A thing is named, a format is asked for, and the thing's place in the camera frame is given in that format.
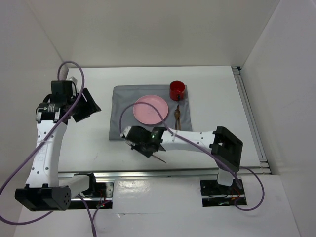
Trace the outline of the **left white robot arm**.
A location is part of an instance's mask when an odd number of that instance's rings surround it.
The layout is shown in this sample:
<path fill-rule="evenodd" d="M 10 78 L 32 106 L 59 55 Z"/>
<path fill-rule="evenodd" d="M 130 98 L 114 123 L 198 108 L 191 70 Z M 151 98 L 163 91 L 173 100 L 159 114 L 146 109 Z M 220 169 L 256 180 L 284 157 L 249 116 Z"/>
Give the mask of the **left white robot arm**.
<path fill-rule="evenodd" d="M 51 93 L 36 109 L 39 150 L 25 187 L 15 191 L 18 202 L 30 211 L 67 210 L 79 194 L 92 197 L 97 193 L 92 173 L 77 173 L 60 182 L 58 164 L 68 120 L 79 122 L 100 110 L 87 89 L 79 94 L 74 77 L 51 82 Z"/>

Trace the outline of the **copper spoon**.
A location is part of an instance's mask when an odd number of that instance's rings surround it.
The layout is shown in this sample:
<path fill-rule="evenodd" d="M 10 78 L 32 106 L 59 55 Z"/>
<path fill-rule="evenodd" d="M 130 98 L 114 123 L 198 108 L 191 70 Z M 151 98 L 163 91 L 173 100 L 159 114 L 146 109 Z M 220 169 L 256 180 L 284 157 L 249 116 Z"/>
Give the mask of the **copper spoon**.
<path fill-rule="evenodd" d="M 180 111 L 178 109 L 174 112 L 175 117 L 175 130 L 180 129 Z"/>

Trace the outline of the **red mug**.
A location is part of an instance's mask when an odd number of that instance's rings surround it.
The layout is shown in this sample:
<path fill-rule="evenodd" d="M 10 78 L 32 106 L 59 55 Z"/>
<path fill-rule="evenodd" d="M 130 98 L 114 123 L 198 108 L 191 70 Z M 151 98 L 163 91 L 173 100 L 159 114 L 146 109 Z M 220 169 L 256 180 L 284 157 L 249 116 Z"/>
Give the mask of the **red mug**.
<path fill-rule="evenodd" d="M 185 85 L 181 81 L 173 81 L 169 85 L 169 97 L 173 101 L 180 101 L 184 97 Z"/>

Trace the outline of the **grey cloth placemat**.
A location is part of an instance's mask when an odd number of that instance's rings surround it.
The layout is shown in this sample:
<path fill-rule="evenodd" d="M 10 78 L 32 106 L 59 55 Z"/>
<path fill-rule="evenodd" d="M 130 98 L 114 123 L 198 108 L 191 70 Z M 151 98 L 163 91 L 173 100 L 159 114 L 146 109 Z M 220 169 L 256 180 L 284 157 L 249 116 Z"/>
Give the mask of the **grey cloth placemat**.
<path fill-rule="evenodd" d="M 122 85 L 113 89 L 112 111 L 110 118 L 109 140 L 120 140 L 119 129 L 127 126 L 141 126 L 147 130 L 152 130 L 152 125 L 145 125 L 139 122 L 134 114 L 133 107 L 128 108 L 139 98 L 145 95 L 157 95 L 164 99 L 168 105 L 168 115 L 165 122 L 169 128 L 175 127 L 174 111 L 179 106 L 180 122 L 183 131 L 192 131 L 191 114 L 189 107 L 189 96 L 185 89 L 184 98 L 179 102 L 173 101 L 169 97 L 169 85 Z"/>

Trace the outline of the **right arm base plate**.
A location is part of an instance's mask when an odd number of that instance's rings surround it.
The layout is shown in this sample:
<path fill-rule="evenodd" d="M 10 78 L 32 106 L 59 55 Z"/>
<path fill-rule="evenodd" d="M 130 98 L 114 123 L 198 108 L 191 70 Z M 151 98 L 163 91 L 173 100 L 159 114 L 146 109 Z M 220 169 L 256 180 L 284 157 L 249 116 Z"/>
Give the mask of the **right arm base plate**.
<path fill-rule="evenodd" d="M 217 183 L 216 180 L 200 180 L 200 190 L 203 196 L 230 196 L 244 195 L 244 189 L 237 187 L 236 181 L 231 186 L 224 186 Z"/>

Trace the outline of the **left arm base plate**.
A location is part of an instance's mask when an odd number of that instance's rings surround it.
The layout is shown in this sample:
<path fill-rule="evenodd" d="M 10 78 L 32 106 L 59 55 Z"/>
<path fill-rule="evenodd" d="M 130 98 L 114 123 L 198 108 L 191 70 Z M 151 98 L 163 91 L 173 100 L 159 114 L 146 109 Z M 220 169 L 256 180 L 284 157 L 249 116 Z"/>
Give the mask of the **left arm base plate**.
<path fill-rule="evenodd" d="M 108 201 L 112 200 L 114 193 L 114 183 L 97 182 L 95 180 L 87 182 L 71 182 L 68 184 L 71 191 L 71 201 Z"/>

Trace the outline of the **copper knife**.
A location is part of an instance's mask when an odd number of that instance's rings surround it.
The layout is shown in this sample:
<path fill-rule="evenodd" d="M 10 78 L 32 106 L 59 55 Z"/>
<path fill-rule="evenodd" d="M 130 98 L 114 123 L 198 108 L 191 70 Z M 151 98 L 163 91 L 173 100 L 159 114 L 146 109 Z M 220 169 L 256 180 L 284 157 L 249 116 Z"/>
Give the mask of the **copper knife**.
<path fill-rule="evenodd" d="M 175 111 L 175 118 L 176 118 L 176 125 L 175 125 L 175 129 L 176 130 L 181 130 L 181 112 L 180 112 L 180 105 L 177 105 L 176 111 Z"/>

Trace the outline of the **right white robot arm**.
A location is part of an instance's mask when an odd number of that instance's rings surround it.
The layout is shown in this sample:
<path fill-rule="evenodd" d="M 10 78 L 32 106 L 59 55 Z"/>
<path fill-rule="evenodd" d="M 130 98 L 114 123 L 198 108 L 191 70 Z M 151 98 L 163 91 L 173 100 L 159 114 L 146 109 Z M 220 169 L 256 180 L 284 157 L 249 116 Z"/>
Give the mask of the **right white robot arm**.
<path fill-rule="evenodd" d="M 240 168 L 243 142 L 225 127 L 215 131 L 192 132 L 154 127 L 147 131 L 140 126 L 128 126 L 120 134 L 131 149 L 146 157 L 158 151 L 200 152 L 213 158 L 219 167 L 216 190 L 222 194 L 233 187 L 233 181 L 240 186 L 237 172 Z"/>

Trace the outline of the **pink plate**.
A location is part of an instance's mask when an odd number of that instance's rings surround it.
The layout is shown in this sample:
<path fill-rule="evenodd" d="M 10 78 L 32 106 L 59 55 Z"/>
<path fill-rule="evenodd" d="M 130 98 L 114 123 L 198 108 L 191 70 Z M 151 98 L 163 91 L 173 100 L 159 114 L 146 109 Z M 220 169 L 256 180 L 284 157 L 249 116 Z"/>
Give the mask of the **pink plate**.
<path fill-rule="evenodd" d="M 155 109 L 147 105 L 147 103 L 158 110 L 162 119 L 167 117 L 169 111 L 167 102 L 157 95 L 145 95 L 139 98 L 133 106 L 133 114 L 140 123 L 156 125 L 162 121 Z"/>

